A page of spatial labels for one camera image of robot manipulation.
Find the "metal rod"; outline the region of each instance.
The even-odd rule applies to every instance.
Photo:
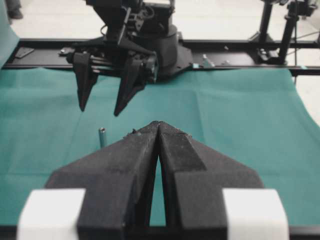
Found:
[[[107,60],[105,59],[105,58],[103,58],[103,57],[99,57],[99,56],[90,56],[90,59],[91,60],[98,60],[98,61],[104,61],[104,62],[106,62]]]
[[[263,7],[263,14],[260,24],[260,37],[259,42],[265,43],[268,36],[268,27],[270,22],[270,17],[272,13],[273,5],[270,3],[265,2]]]
[[[97,70],[97,69],[93,69],[92,72],[95,73],[95,74],[101,74],[102,73],[100,70]]]
[[[64,47],[71,46],[74,43],[83,43],[88,39],[32,39],[32,38],[22,38],[18,43],[18,48],[26,47],[26,48],[33,48],[36,51],[38,50],[52,50],[57,49],[60,51]],[[274,42],[266,42],[266,43],[259,43],[259,42],[251,42],[248,40],[228,40],[228,39],[221,39],[221,40],[180,40],[186,48],[192,49],[223,49],[225,46],[228,46],[230,49],[257,49],[257,48],[278,48],[280,46],[281,41],[274,41]],[[292,48],[304,48],[304,49],[317,49],[319,46],[315,41],[310,40],[300,40],[298,41],[297,45],[295,45],[294,41],[292,43]]]
[[[94,70],[122,70],[120,67],[109,67],[109,66],[101,66],[101,65],[91,65],[91,68]]]
[[[112,67],[113,66],[113,64],[108,62],[108,61],[91,60],[91,63],[97,64],[97,65],[102,65],[102,66],[107,66],[107,67]]]
[[[99,128],[99,140],[102,149],[107,146],[107,131],[104,127]]]
[[[291,37],[292,33],[294,32],[294,29],[296,27],[296,22],[299,20],[299,17],[296,16],[285,16],[286,19],[286,25],[282,37],[282,42],[280,46],[280,52],[279,52],[279,63],[284,64],[286,61],[288,49],[290,48],[291,43]]]
[[[260,65],[217,65],[211,68],[193,68],[192,71],[224,71],[224,70],[236,70],[236,69],[255,69],[261,68]],[[264,69],[288,69],[293,77],[296,76],[320,76],[320,67],[318,66],[286,66],[286,65],[264,65]]]

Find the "green tablecloth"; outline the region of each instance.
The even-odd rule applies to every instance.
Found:
[[[113,116],[119,79],[100,77],[81,113],[72,72],[0,72],[0,225],[16,224],[26,197],[50,173],[132,128],[162,120],[254,168],[276,188],[291,225],[320,224],[320,128],[287,70],[186,72],[148,85]],[[151,223],[164,225],[158,169]]]

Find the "metal cylinder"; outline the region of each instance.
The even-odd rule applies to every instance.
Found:
[[[101,148],[107,146],[107,131],[104,127],[99,128],[99,140]]]

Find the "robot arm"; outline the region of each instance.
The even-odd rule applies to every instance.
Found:
[[[86,0],[103,20],[103,37],[74,46],[68,56],[77,79],[78,100],[85,110],[99,74],[121,77],[114,115],[126,107],[147,83],[188,69],[191,51],[178,43],[170,4],[143,0]]]

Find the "cable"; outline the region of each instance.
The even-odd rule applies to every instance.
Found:
[[[100,33],[105,36],[105,34],[102,32],[102,30],[106,27],[107,25],[103,25],[101,28],[100,28]]]
[[[288,55],[291,55],[291,54],[294,54],[294,53],[298,52],[298,51],[301,50],[301,49],[302,49],[302,48],[297,48],[296,50],[287,53],[287,56],[288,56]]]
[[[320,33],[320,31],[314,31],[314,32],[308,33],[306,35],[299,36],[296,39],[302,39],[302,38],[305,38],[305,37],[308,37],[308,36],[311,36],[311,35],[315,35],[315,34],[319,34],[319,33]]]

